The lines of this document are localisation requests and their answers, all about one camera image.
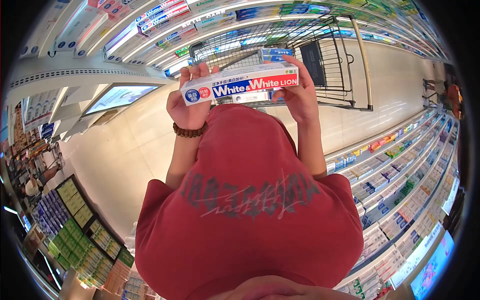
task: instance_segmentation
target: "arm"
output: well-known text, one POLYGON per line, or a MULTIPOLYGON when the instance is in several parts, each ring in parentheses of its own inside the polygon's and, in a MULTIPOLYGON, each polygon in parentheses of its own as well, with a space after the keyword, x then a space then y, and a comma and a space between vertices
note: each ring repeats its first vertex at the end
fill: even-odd
MULTIPOLYGON (((214 67, 212 73, 218 72, 219 67, 214 67)), ((180 70, 180 88, 190 79, 208 76, 210 74, 206 63, 201 63, 198 67, 182 68, 180 70)), ((173 91, 168 95, 167 112, 173 121, 182 129, 200 129, 203 127, 210 111, 211 101, 205 101, 191 106, 186 106, 180 90, 173 91)), ((187 171, 197 160, 198 146, 201 137, 181 137, 175 138, 173 147, 172 161, 168 168, 165 184, 178 189, 183 181, 187 171)))
POLYGON ((320 121, 309 124, 297 124, 298 158, 307 166, 313 179, 319 180, 327 175, 320 121))
POLYGON ((172 161, 168 168, 165 184, 173 189, 178 189, 187 171, 197 159, 200 137, 185 138, 177 135, 173 147, 172 161))
POLYGON ((310 170, 313 179, 318 180, 327 175, 327 166, 322 147, 315 86, 303 63, 293 56, 282 57, 286 62, 298 67, 299 85, 287 86, 276 91, 272 96, 272 102, 278 101, 280 97, 284 98, 290 114, 297 122, 298 158, 310 170))

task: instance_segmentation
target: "green product box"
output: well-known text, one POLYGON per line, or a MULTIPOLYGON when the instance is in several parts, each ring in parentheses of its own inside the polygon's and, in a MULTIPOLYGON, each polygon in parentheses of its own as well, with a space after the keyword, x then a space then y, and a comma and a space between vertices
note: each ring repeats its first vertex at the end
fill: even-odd
POLYGON ((60 249, 56 246, 56 244, 51 241, 48 243, 48 250, 53 254, 53 256, 58 257, 60 255, 60 249))
POLYGON ((73 232, 76 228, 79 229, 77 224, 72 218, 68 219, 67 222, 63 224, 63 227, 66 228, 69 233, 73 232))
POLYGON ((63 241, 67 241, 68 238, 70 237, 70 233, 68 232, 67 228, 64 226, 62 229, 60 229, 58 233, 63 241))
POLYGON ((77 227, 71 233, 71 236, 75 239, 75 241, 79 241, 82 238, 82 231, 77 227))
POLYGON ((79 258, 82 258, 82 256, 85 254, 85 251, 79 244, 77 244, 73 250, 73 253, 75 253, 79 258))
POLYGON ((70 263, 65 259, 63 255, 59 254, 57 261, 65 270, 68 270, 70 268, 70 263))
POLYGON ((72 251, 66 244, 64 244, 62 249, 60 250, 60 253, 65 257, 69 257, 71 252, 72 251))
POLYGON ((84 235, 80 238, 80 240, 78 241, 78 244, 80 245, 80 247, 82 247, 83 250, 87 250, 91 242, 88 239, 88 237, 84 235))
POLYGON ((80 258, 75 254, 75 253, 70 253, 67 261, 71 264, 71 265, 77 265, 78 262, 80 261, 80 258))
POLYGON ((50 244, 53 244, 59 251, 61 251, 63 245, 64 245, 64 242, 62 240, 62 238, 60 237, 59 234, 57 234, 53 240, 50 242, 50 244))
POLYGON ((65 241, 65 244, 70 248, 70 250, 73 251, 77 246, 77 241, 72 236, 70 236, 68 240, 65 241))

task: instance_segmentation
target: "floor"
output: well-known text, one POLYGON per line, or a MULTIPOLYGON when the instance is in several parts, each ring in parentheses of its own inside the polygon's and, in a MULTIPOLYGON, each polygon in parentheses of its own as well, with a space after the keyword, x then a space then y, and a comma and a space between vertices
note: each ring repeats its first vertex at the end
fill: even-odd
MULTIPOLYGON (((355 57, 351 65, 357 106, 365 107, 365 74, 358 44, 346 42, 355 57)), ((384 131, 422 110, 422 78, 439 79, 441 63, 378 44, 365 44, 370 67, 374 112, 319 107, 322 142, 330 153, 384 131)), ((166 86, 136 103, 108 124, 60 142, 66 161, 48 185, 52 189, 75 174, 97 211, 120 237, 129 234, 142 207, 150 179, 164 180, 175 134, 165 110, 167 95, 178 88, 166 86)), ((280 118, 296 141, 296 124, 286 107, 268 108, 280 118)))

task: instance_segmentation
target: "digital display screen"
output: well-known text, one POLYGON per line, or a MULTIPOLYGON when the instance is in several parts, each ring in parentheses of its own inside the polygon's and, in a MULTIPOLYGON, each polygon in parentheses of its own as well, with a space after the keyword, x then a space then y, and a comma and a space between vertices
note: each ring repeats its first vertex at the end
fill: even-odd
POLYGON ((158 88, 158 86, 153 85, 114 86, 106 92, 85 115, 132 104, 156 88, 158 88))
POLYGON ((413 295, 416 300, 422 300, 427 296, 430 289, 435 284, 438 276, 442 272, 450 255, 452 254, 454 242, 448 231, 445 233, 442 241, 428 260, 427 265, 420 274, 410 283, 413 295))

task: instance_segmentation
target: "shopping cart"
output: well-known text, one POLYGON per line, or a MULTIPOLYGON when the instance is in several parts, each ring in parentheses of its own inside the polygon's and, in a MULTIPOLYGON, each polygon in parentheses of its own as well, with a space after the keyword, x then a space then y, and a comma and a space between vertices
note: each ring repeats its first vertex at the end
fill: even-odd
MULTIPOLYGON (((370 77, 363 41, 355 19, 348 16, 357 33, 367 85, 367 107, 356 107, 350 65, 354 57, 347 53, 344 39, 335 16, 324 14, 316 19, 283 20, 256 24, 246 28, 225 32, 210 37, 189 48, 192 64, 205 62, 209 68, 219 66, 220 70, 252 66, 263 63, 260 51, 263 48, 287 48, 295 58, 303 61, 302 48, 318 45, 321 66, 321 83, 315 86, 318 105, 346 109, 373 111, 370 77)), ((231 96, 218 98, 213 104, 234 103, 231 96)), ((259 108, 284 106, 284 101, 273 103, 269 100, 242 103, 259 108)))

